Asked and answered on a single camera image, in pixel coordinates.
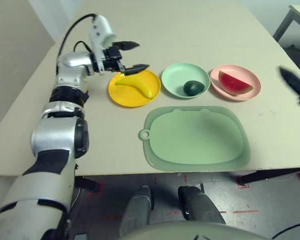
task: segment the plate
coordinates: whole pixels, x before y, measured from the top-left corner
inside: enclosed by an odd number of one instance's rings
[[[250,160],[242,124],[220,106],[156,108],[139,138],[148,163],[163,171],[232,171]]]
[[[232,95],[226,92],[219,84],[219,71],[225,72],[226,74],[229,74],[234,78],[237,78],[247,84],[250,84],[251,86],[254,87],[253,90],[245,94],[239,94],[239,95]],[[249,71],[248,69],[242,66],[237,66],[237,65],[217,66],[210,73],[210,78],[211,78],[211,85],[218,94],[224,96],[227,99],[231,99],[234,101],[245,101],[245,100],[253,99],[261,91],[261,83],[258,77],[255,74],[253,74],[253,72]]]
[[[109,95],[117,104],[125,107],[140,107],[152,102],[159,95],[161,82],[156,74],[146,69],[134,76],[144,81],[144,83],[150,88],[153,98],[147,98],[133,86],[116,85],[116,82],[125,77],[124,74],[118,73],[111,79],[108,85]]]
[[[162,73],[161,81],[165,89],[174,96],[191,99],[205,93],[210,87],[210,77],[201,67],[191,63],[175,63],[168,66]],[[204,85],[204,90],[197,95],[188,96],[184,85],[188,81],[198,81]]]

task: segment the green bowl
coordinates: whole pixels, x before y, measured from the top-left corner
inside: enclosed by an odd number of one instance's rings
[[[171,94],[182,98],[192,99],[205,93],[210,87],[210,77],[201,67],[191,63],[175,63],[168,66],[161,75],[165,89]],[[188,81],[198,81],[204,85],[204,90],[197,95],[188,96],[184,92],[184,85]]]

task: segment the pink plate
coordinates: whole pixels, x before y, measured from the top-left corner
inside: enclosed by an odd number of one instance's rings
[[[245,94],[240,94],[240,95],[231,95],[230,93],[227,93],[219,84],[219,71],[225,72],[226,74],[229,74],[241,80],[242,82],[252,85],[254,89]],[[261,83],[257,78],[257,76],[242,66],[237,66],[237,65],[217,66],[210,73],[210,78],[211,78],[211,85],[213,86],[214,90],[216,90],[218,94],[224,96],[227,99],[231,99],[234,101],[245,101],[245,100],[253,99],[261,91]]]

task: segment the gray floor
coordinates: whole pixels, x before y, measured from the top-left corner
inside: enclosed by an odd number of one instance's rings
[[[218,207],[226,224],[271,238],[300,223],[300,180],[285,175],[239,187],[226,173],[165,173],[94,176],[102,184],[99,193],[81,192],[72,211],[71,238],[87,233],[89,240],[114,240],[125,207],[141,185],[149,185],[155,197],[150,223],[183,221],[178,187],[204,183],[205,193]],[[300,227],[276,238],[300,240]]]

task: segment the yellow plate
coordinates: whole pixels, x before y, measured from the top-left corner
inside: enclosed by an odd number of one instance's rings
[[[122,73],[118,73],[111,79],[108,86],[110,97],[117,104],[126,107],[139,107],[150,103],[159,95],[161,82],[156,74],[146,69],[135,74],[134,76],[142,79],[144,83],[150,88],[153,99],[147,98],[133,86],[116,85],[116,82],[125,78],[125,75],[123,75]]]

